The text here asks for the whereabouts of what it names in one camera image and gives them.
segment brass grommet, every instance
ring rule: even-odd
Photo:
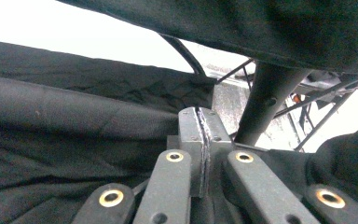
[[[167,154],[167,160],[171,162],[179,162],[183,160],[183,155],[179,152],[170,152]]]
[[[316,197],[321,203],[330,207],[343,208],[345,206],[345,201],[341,197],[327,189],[317,189]]]
[[[244,153],[244,152],[238,152],[235,155],[235,158],[237,159],[237,161],[245,162],[245,163],[250,163],[254,160],[253,156],[249,155],[248,153]]]
[[[113,200],[109,200],[106,198],[109,195],[115,195],[116,198]],[[124,199],[124,194],[123,194],[123,192],[121,192],[121,190],[110,189],[110,190],[104,191],[103,194],[101,194],[100,204],[103,207],[113,207],[113,206],[120,204],[123,201],[123,199]]]

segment black metal bar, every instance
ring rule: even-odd
[[[179,148],[191,155],[191,191],[192,197],[202,197],[205,192],[205,144],[199,128],[198,114],[195,107],[179,113]]]
[[[306,106],[304,105],[302,108],[301,108],[301,115],[300,115],[300,120],[298,121],[300,123],[300,126],[301,126],[301,129],[303,131],[305,131],[305,117],[306,117],[306,114],[307,113],[307,108]]]
[[[248,83],[249,91],[252,91],[251,81],[249,80],[248,72],[246,72],[246,67],[244,66],[242,69],[246,77],[246,82]]]
[[[321,127],[333,116],[337,110],[351,97],[353,92],[347,93],[341,97],[341,99],[331,108],[331,110],[324,116],[324,118],[315,126],[314,129],[305,137],[305,139],[295,148],[295,151],[299,151],[312,136],[321,129]]]
[[[253,223],[319,223],[256,154],[229,153],[224,174],[226,198],[246,209]]]
[[[266,148],[252,147],[252,146],[248,146],[248,145],[244,145],[244,144],[240,144],[240,143],[236,143],[235,146],[241,147],[242,149],[251,149],[251,150],[256,150],[256,151],[269,151],[269,149],[266,149]]]
[[[133,195],[137,196],[138,194],[142,193],[146,189],[147,184],[149,184],[149,180],[150,179],[146,179],[146,181],[142,182],[140,185],[133,188],[132,189]]]
[[[165,39],[171,46],[176,49],[176,51],[178,51],[182,55],[182,57],[188,62],[196,75],[206,76],[200,62],[196,59],[196,57],[194,57],[190,50],[188,50],[179,39],[167,35],[161,35],[161,37]]]
[[[278,112],[275,115],[274,118],[276,119],[276,118],[278,118],[278,117],[280,117],[282,115],[285,115],[285,114],[289,113],[290,111],[295,110],[297,108],[300,108],[300,107],[302,107],[304,105],[309,105],[310,103],[323,98],[325,95],[330,94],[331,92],[339,91],[340,89],[345,88],[347,86],[350,86],[351,84],[354,84],[354,83],[357,83],[357,82],[358,82],[358,77],[355,78],[355,79],[343,81],[343,82],[337,84],[336,86],[331,87],[331,88],[329,88],[327,90],[316,92],[313,96],[310,96],[310,98],[306,99],[305,101],[302,101],[302,102],[300,102],[298,104],[292,105],[292,106],[290,106],[288,108],[285,108],[285,109],[281,110],[280,112]]]
[[[304,196],[303,201],[318,214],[322,223],[358,223],[358,202],[343,191],[321,184],[311,185]]]
[[[199,209],[191,212],[190,223],[245,223],[239,208],[229,203],[223,194],[222,164],[234,150],[232,141],[219,116],[210,109],[198,108],[200,131],[204,136],[206,191],[202,198],[193,198],[192,205]]]
[[[231,72],[227,73],[226,75],[224,75],[223,77],[221,77],[219,80],[216,81],[216,85],[220,84],[222,81],[226,80],[228,77],[231,77],[232,75],[234,75],[236,72],[240,71],[244,66],[248,65],[249,63],[252,63],[254,61],[254,59],[249,59],[248,61],[246,61],[245,63],[241,64],[240,66],[234,68]]]
[[[190,169],[191,157],[187,152],[162,152],[133,223],[188,223]]]
[[[259,62],[235,142],[254,146],[286,97],[311,71]]]
[[[132,190],[121,184],[97,188],[77,212],[73,224],[128,224],[133,217],[135,198]]]
[[[307,120],[308,120],[308,122],[310,123],[310,127],[312,128],[312,129],[314,129],[315,128],[315,126],[313,125],[313,122],[312,122],[312,120],[310,119],[310,106],[311,106],[312,104],[310,104],[309,106],[308,106],[308,110],[305,112],[305,116],[307,117]]]

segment bolt hole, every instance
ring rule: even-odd
[[[240,159],[241,160],[249,160],[249,156],[248,155],[240,155]]]
[[[286,216],[286,221],[287,221],[287,223],[290,223],[290,224],[301,224],[300,219],[293,215]]]
[[[173,160],[177,160],[177,159],[179,159],[179,155],[178,154],[172,154],[171,156],[170,156],[170,158],[171,159],[173,159]]]
[[[158,213],[153,216],[153,223],[155,223],[155,224],[166,223],[167,220],[168,220],[167,215],[165,215],[163,213]]]
[[[105,200],[107,202],[112,202],[118,198],[118,195],[116,193],[111,193],[105,196]]]
[[[331,203],[337,203],[338,199],[335,198],[333,195],[330,194],[324,194],[322,195],[322,197],[324,197],[324,199],[326,199],[327,201],[331,202]]]
[[[265,104],[266,104],[267,106],[276,105],[276,104],[277,104],[277,98],[271,97],[271,98],[269,98],[269,99],[265,102]]]

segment white sky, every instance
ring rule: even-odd
[[[0,42],[192,72],[158,34],[54,0],[0,0]]]

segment black fabric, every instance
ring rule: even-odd
[[[70,223],[98,187],[145,181],[177,112],[211,107],[213,84],[0,43],[0,223]]]
[[[0,223],[70,223],[108,183],[146,180],[165,141],[0,129]]]
[[[0,78],[0,127],[165,141],[167,135],[177,134],[178,117],[141,105]]]
[[[0,43],[0,77],[80,91],[177,113],[211,108],[214,79]]]
[[[268,63],[358,73],[358,1],[60,1]]]
[[[308,166],[310,182],[341,189],[358,202],[358,132],[326,141]]]
[[[261,158],[300,198],[310,185],[324,184],[358,202],[358,132],[327,140],[316,153],[271,150]]]

